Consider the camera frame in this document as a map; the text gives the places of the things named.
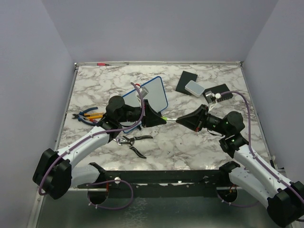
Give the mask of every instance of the wire cutter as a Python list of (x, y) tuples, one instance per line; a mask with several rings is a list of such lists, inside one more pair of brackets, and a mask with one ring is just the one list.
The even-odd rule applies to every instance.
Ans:
[(140, 157), (140, 158), (145, 158), (145, 159), (146, 159), (146, 157), (143, 156), (143, 155), (142, 155), (142, 154), (133, 146), (134, 143), (135, 143), (135, 141), (137, 141), (137, 140), (142, 140), (142, 139), (153, 139), (153, 137), (152, 137), (152, 136), (149, 136), (149, 135), (142, 135), (142, 136), (135, 136), (135, 137), (129, 139), (128, 137), (126, 137), (126, 136), (123, 135), (123, 138), (115, 138), (115, 139), (113, 139), (113, 140), (116, 141), (117, 144), (120, 145), (120, 146), (122, 146), (123, 144), (127, 144), (127, 145), (129, 146), (129, 148), (130, 148), (131, 150), (133, 150), (133, 151), (137, 154), (138, 157)]
[(90, 126), (96, 126), (97, 121), (94, 119), (102, 118), (104, 113), (92, 113), (88, 114), (88, 112), (92, 110), (96, 110), (98, 107), (92, 107), (88, 108), (82, 112), (79, 112), (78, 114), (73, 114), (73, 119), (78, 119), (78, 121), (84, 122), (87, 125)]

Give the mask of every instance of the marble table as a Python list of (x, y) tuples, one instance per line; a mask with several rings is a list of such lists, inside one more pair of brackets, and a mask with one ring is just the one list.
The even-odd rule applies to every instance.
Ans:
[[(161, 76), (169, 102), (168, 108), (162, 114), (167, 117), (177, 118), (196, 110), (201, 104), (207, 104), (203, 96), (197, 98), (175, 91), (183, 70), (197, 74), (197, 82), (205, 88), (226, 83), (230, 90), (240, 91), (248, 100), (250, 99), (239, 66), (80, 66), (59, 147), (69, 145), (92, 128), (72, 119), (72, 114), (93, 106), (98, 106), (98, 112), (104, 112), (111, 96), (123, 95), (133, 88), (130, 82), (143, 84), (156, 76)], [(233, 110), (242, 113), (246, 126), (242, 134), (248, 138), (248, 117), (240, 96), (220, 102), (211, 113), (224, 117)], [(252, 145), (264, 159), (268, 160), (252, 106), (250, 118)], [(213, 136), (204, 129), (196, 133), (175, 122), (169, 122), (166, 125), (144, 128), (142, 131), (136, 129), (128, 135), (154, 137), (153, 140), (137, 141), (135, 145), (147, 159), (139, 158), (128, 146), (118, 146), (112, 141), (92, 152), (78, 166), (96, 162), (106, 170), (203, 170), (217, 169), (231, 160), (219, 145), (221, 137)]]

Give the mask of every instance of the purple cable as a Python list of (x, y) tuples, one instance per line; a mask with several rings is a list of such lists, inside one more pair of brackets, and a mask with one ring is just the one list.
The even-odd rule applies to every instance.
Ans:
[[(220, 95), (223, 96), (225, 94), (230, 94), (230, 93), (235, 93), (235, 94), (238, 94), (240, 95), (244, 101), (245, 101), (245, 104), (246, 104), (246, 108), (247, 108), (247, 112), (248, 112), (248, 142), (249, 142), (249, 150), (250, 150), (250, 153), (252, 154), (252, 156), (255, 156), (253, 150), (252, 150), (252, 147), (251, 147), (251, 119), (250, 119), (250, 108), (249, 108), (249, 104), (247, 102), (247, 99), (245, 98), (245, 96), (243, 94), (241, 94), (240, 92), (238, 91), (227, 91), (227, 92), (223, 92), (221, 93)], [(272, 172), (272, 170), (270, 168), (268, 168), (258, 157), (255, 158), (258, 163), (260, 165), (262, 165), (272, 176), (274, 176), (278, 181), (280, 180), (280, 178), (274, 173)], [(290, 185), (288, 185), (285, 181), (281, 180), (281, 183), (284, 184), (287, 188), (289, 188), (301, 201), (302, 204), (304, 204), (304, 199), (300, 196), (299, 193), (297, 193)]]
[[(99, 134), (103, 134), (103, 133), (121, 132), (121, 131), (129, 130), (129, 129), (135, 127), (137, 124), (140, 123), (140, 121), (142, 120), (143, 115), (144, 115), (144, 102), (143, 102), (143, 96), (142, 96), (142, 94), (141, 94), (139, 88), (137, 88), (137, 86), (136, 86), (133, 82), (131, 82), (131, 85), (133, 85), (134, 88), (136, 89), (136, 91), (138, 92), (138, 95), (139, 95), (139, 97), (140, 97), (140, 99), (141, 99), (141, 103), (142, 103), (142, 113), (141, 113), (141, 116), (139, 117), (138, 121), (137, 121), (135, 124), (133, 124), (133, 125), (131, 125), (131, 126), (129, 126), (129, 127), (125, 127), (125, 128), (122, 128), (122, 129), (112, 129), (112, 130), (105, 130), (105, 131), (101, 131), (101, 132), (96, 132), (96, 133), (93, 134), (93, 136), (96, 136), (96, 135), (99, 135)], [(76, 143), (74, 146), (72, 146), (71, 148), (69, 148), (69, 152), (71, 152), (72, 150), (74, 150), (76, 147), (78, 147), (79, 145), (81, 145), (82, 143), (84, 143), (85, 141), (87, 141), (88, 139), (91, 139), (91, 136), (88, 136), (88, 137), (82, 139), (81, 141), (79, 141), (78, 143)], [(62, 155), (60, 155), (60, 156), (59, 156), (59, 157), (50, 165), (50, 167), (48, 168), (48, 170), (47, 170), (46, 173), (44, 174), (44, 176), (43, 176), (43, 178), (42, 178), (42, 180), (41, 180), (41, 182), (40, 182), (39, 189), (38, 189), (38, 193), (39, 193), (40, 196), (44, 196), (44, 195), (47, 194), (46, 192), (42, 192), (42, 187), (43, 187), (44, 182), (45, 182), (46, 178), (48, 177), (49, 173), (51, 172), (51, 170), (53, 169), (53, 167), (57, 164), (57, 162), (58, 162), (60, 159), (62, 159), (64, 156), (66, 156), (67, 154), (68, 154), (68, 152), (65, 151)]]
[(254, 207), (256, 206), (257, 204), (259, 204), (259, 201), (253, 203), (253, 204), (249, 204), (249, 205), (240, 205), (240, 204), (235, 204), (235, 203), (229, 203), (227, 201), (224, 201), (220, 195), (218, 194), (218, 198), (223, 202), (223, 203), (226, 203), (228, 204), (229, 206), (233, 206), (233, 207), (237, 207), (237, 208), (251, 208), (251, 207)]
[(93, 205), (93, 206), (95, 206), (95, 207), (103, 208), (103, 209), (107, 209), (107, 210), (121, 210), (121, 209), (124, 209), (124, 208), (130, 206), (130, 204), (133, 202), (133, 196), (134, 196), (134, 194), (133, 194), (132, 186), (131, 186), (131, 184), (129, 184), (128, 182), (126, 182), (126, 181), (124, 181), (124, 180), (107, 180), (107, 181), (103, 181), (103, 182), (99, 182), (99, 183), (93, 183), (93, 184), (89, 184), (89, 185), (107, 184), (107, 183), (111, 183), (111, 182), (122, 182), (122, 183), (125, 183), (126, 185), (128, 185), (128, 187), (129, 187), (130, 190), (131, 190), (131, 198), (130, 198), (130, 201), (129, 201), (127, 204), (125, 204), (125, 205), (123, 205), (123, 206), (121, 206), (121, 207), (109, 208), (109, 207), (100, 206), (100, 205), (98, 205), (98, 204), (93, 204), (93, 203), (91, 202), (90, 197), (89, 197), (89, 194), (88, 194), (88, 195), (87, 195), (87, 199), (88, 199), (88, 201), (90, 202), (90, 203), (89, 203), (89, 206), (90, 206), (90, 205)]

